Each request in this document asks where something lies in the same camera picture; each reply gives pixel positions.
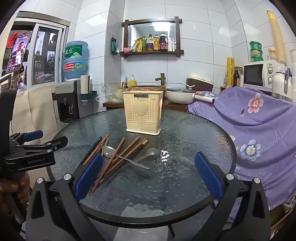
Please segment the left hand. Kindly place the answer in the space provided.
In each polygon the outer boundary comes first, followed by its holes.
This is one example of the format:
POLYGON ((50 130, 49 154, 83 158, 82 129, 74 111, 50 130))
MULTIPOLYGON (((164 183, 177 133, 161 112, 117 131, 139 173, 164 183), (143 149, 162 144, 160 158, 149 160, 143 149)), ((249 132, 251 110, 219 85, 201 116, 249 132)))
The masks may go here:
POLYGON ((1 178, 1 209, 5 214, 11 214, 12 211, 3 198, 4 193, 16 193, 19 202, 24 205, 30 200, 30 177, 27 172, 24 173, 19 182, 1 178))

